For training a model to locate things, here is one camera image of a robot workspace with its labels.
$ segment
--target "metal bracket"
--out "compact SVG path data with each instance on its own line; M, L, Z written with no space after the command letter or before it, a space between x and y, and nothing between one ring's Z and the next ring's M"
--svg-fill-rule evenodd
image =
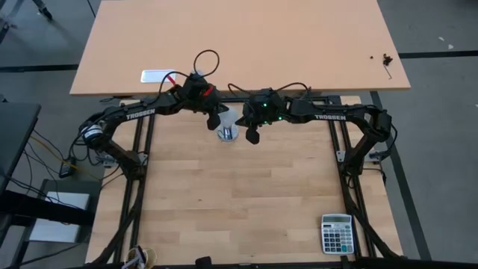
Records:
M140 159L142 165L148 164L147 158L148 155L145 153L139 153L137 157ZM96 160L102 162L103 167L112 168L118 165L117 160L115 160L111 155L103 153L102 156L96 157Z
M379 157L370 157L370 155L374 154L374 153L377 153L377 151L372 151L372 152L369 152L365 158L364 158L364 161L366 162L379 162L380 159ZM343 150L339 150L337 152L335 152L335 154L337 155L337 161L339 162L343 162L344 159L345 159L345 151Z

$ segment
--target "yellow cable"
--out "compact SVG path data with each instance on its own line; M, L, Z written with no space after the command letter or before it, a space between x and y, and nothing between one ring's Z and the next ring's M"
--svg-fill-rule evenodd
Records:
M88 172L88 171L85 171L83 169L81 169L80 167L77 167L76 165L74 164L70 164L68 161L65 161L63 160L62 158L58 157L52 149L50 149L50 147L48 145L46 145L43 141L41 141L40 139L36 138L36 137L33 137L33 136L30 136L31 139L35 140L37 143L39 143L41 146L43 146L46 150L48 150L56 159L58 159L59 161L61 161L62 163L68 165L69 167L73 168L73 169L76 169L78 172L82 172L82 173L86 173L87 175L90 175L91 177L93 177L94 179L98 179L98 180L101 180L100 178L97 178L96 176L94 176L92 173Z

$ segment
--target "light wood board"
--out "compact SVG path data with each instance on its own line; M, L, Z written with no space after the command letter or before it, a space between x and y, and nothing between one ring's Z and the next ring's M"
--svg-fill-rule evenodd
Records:
M252 145L242 128L234 143L220 142L205 121L190 111L156 117L138 242L157 252L157 264L190 265L202 256L216 264L338 261L322 253L318 229L323 214L345 212L327 122L274 123ZM122 124L114 140L131 148L134 127ZM348 127L355 144L361 132ZM401 253L380 173L366 170L360 180L371 225ZM124 190L118 178L101 192L87 261L113 237Z
M220 90L296 81L321 91L410 88L376 0L130 0L101 3L70 93L156 93L159 83L140 83L143 70L188 74L205 49L220 55L207 77ZM198 69L215 63L203 55Z

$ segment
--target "small black object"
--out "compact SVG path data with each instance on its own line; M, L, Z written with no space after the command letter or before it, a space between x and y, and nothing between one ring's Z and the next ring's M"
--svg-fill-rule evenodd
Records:
M246 139L250 143L256 145L259 143L259 133L254 128L248 128L246 131Z
M69 157L65 161L67 161L67 162L69 162L70 164L73 164L73 165L76 164L76 158L75 157ZM64 179L67 176L71 176L74 173L75 173L75 169L73 167L70 167L69 165L66 165L62 162L61 166L60 166L60 172L58 173L58 177L60 177L60 179Z
M221 119L218 114L211 113L209 114L209 119L206 122L208 124L209 130L214 130L221 124Z
M390 62L393 61L393 58L388 56L386 53L384 53L383 55L383 64L388 67L388 65L390 64Z
M48 11L48 9L46 9L46 7L44 7L43 9L39 9L38 11L43 14L48 19L48 21L53 20L52 14Z
M199 259L196 259L196 269L211 269L212 260L211 257L206 256Z

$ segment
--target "calculator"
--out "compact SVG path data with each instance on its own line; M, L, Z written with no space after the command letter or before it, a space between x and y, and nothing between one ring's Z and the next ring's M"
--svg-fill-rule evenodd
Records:
M353 254L352 216L325 214L322 216L322 248L325 254Z

